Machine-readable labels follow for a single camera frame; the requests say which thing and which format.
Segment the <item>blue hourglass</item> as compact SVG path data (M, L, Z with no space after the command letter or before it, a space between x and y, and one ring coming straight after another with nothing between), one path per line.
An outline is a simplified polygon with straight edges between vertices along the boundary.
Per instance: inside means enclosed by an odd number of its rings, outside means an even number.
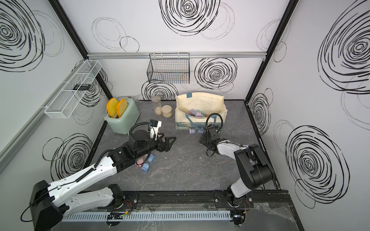
M149 170L149 167L150 167L150 163L155 159L156 157L153 155L153 154L150 154L146 157L146 159L144 160L144 162L142 163L142 166L141 166L141 170L145 171L145 172L148 172Z

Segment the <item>pink hourglass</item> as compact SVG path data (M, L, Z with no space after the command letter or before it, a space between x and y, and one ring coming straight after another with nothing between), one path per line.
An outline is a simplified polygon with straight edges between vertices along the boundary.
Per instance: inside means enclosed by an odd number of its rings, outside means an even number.
M139 167L142 167L149 159L150 154L144 155L141 158L136 159L135 164Z

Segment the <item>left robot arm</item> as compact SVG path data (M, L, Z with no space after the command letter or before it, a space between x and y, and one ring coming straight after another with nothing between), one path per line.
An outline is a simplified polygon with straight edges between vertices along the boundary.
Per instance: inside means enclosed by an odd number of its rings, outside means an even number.
M130 128L127 142L105 150L95 164L52 183L36 183L28 206L34 230L49 231L69 215L92 208L120 207L124 194L116 184L87 193L83 190L136 164L143 156L150 157L152 151L170 151L176 137L165 137L158 131L160 126L156 120L138 123Z

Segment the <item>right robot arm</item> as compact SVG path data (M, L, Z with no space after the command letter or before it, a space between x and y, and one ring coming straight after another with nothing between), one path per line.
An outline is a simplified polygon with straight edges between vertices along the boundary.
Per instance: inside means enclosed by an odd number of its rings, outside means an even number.
M234 159L240 173L240 178L227 188L226 201L232 207L243 203L245 196L252 190L275 180L276 174L262 148L257 144L242 145L219 136L221 128L208 125L199 143L214 154Z

